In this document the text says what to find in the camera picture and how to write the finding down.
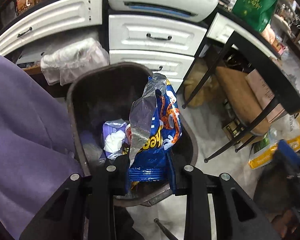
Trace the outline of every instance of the bag of chips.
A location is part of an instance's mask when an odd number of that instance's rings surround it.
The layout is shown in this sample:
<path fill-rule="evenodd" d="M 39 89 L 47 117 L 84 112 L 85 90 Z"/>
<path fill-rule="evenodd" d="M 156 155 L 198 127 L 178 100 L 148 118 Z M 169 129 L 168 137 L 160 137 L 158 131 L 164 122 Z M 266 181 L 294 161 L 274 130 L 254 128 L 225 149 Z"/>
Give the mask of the bag of chips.
<path fill-rule="evenodd" d="M 130 181 L 167 179 L 167 152 L 181 136 L 175 92 L 159 73 L 149 77 L 130 111 Z"/>

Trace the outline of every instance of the green bag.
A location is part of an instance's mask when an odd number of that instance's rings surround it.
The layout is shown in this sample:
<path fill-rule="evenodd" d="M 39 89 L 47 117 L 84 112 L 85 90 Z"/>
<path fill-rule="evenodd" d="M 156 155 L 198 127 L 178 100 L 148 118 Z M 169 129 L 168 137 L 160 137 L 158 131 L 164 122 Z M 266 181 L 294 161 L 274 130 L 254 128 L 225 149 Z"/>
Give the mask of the green bag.
<path fill-rule="evenodd" d="M 262 32 L 273 16 L 278 0 L 237 0 L 232 12 L 257 32 Z"/>

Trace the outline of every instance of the drawer handle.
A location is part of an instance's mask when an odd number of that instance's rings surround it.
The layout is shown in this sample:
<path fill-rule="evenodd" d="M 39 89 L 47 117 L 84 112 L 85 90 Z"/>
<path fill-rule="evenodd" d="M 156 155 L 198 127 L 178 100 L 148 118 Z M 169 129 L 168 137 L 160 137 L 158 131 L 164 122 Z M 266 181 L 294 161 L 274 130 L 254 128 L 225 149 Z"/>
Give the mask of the drawer handle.
<path fill-rule="evenodd" d="M 162 68 L 163 68 L 163 66 L 159 66 L 159 69 L 153 69 L 152 72 L 153 71 L 160 71 L 160 70 L 162 70 Z"/>
<path fill-rule="evenodd" d="M 19 33 L 17 38 L 21 37 L 22 35 L 25 35 L 27 32 L 32 31 L 32 27 L 29 28 L 29 30 L 23 32 L 23 33 Z"/>
<path fill-rule="evenodd" d="M 158 38 L 158 37 L 151 37 L 151 33 L 147 33 L 147 38 L 159 40 L 159 41 L 170 41 L 172 39 L 172 36 L 168 36 L 168 38 Z"/>

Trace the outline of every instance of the plastic bag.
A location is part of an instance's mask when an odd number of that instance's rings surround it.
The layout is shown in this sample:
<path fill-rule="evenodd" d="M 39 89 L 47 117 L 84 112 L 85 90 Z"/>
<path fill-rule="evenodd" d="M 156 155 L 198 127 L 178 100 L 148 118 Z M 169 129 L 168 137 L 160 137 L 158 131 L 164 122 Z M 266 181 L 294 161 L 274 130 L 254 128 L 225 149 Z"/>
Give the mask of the plastic bag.
<path fill-rule="evenodd" d="M 269 143 L 259 151 L 250 154 L 249 166 L 252 169 L 271 162 L 279 140 L 286 140 L 294 151 L 300 150 L 300 113 L 287 114 L 275 121 L 266 136 L 269 138 Z"/>
<path fill-rule="evenodd" d="M 250 168 L 256 169 L 272 161 L 273 154 L 278 147 L 278 140 L 274 137 L 275 133 L 276 131 L 270 128 L 261 141 L 253 144 L 248 162 Z"/>
<path fill-rule="evenodd" d="M 167 179 L 167 152 L 181 136 L 175 92 L 159 73 L 149 77 L 143 96 L 130 111 L 130 181 Z"/>
<path fill-rule="evenodd" d="M 90 168 L 93 170 L 98 166 L 102 166 L 106 161 L 106 156 L 96 143 L 93 134 L 88 130 L 82 131 L 80 141 Z"/>
<path fill-rule="evenodd" d="M 127 123 L 122 120 L 107 121 L 103 124 L 104 150 L 107 158 L 115 160 L 122 152 L 122 143 L 127 142 L 125 128 Z"/>
<path fill-rule="evenodd" d="M 49 85 L 73 82 L 80 75 L 109 65 L 109 54 L 94 38 L 86 38 L 58 49 L 41 59 L 41 70 Z"/>

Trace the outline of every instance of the floor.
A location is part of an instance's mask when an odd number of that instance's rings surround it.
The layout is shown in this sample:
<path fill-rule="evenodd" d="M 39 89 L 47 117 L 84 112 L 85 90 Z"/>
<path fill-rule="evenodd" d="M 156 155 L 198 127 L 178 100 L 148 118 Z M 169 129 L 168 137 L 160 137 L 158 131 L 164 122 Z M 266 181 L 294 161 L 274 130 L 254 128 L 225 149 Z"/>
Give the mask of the floor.
<path fill-rule="evenodd" d="M 289 75 L 300 92 L 300 61 L 293 53 L 289 53 L 287 59 L 282 62 L 282 69 Z M 248 166 L 250 148 L 245 147 L 238 153 L 231 147 L 223 154 L 204 163 L 204 158 L 210 156 L 225 143 L 228 139 L 221 129 L 219 105 L 213 101 L 204 103 L 198 108 L 182 109 L 183 95 L 179 93 L 178 105 L 190 128 L 193 130 L 199 154 L 196 167 L 206 174 L 218 176 L 220 173 L 229 173 L 237 183 L 252 198 L 258 177 L 262 168 L 252 170 Z M 160 222 L 170 230 L 178 239 L 183 239 L 186 215 L 186 197 L 170 196 L 152 207 L 135 206 L 127 208 L 134 219 L 134 228 L 143 235 L 145 240 L 167 239 L 154 223 L 158 218 Z M 210 205 L 212 239 L 216 239 L 213 205 Z"/>

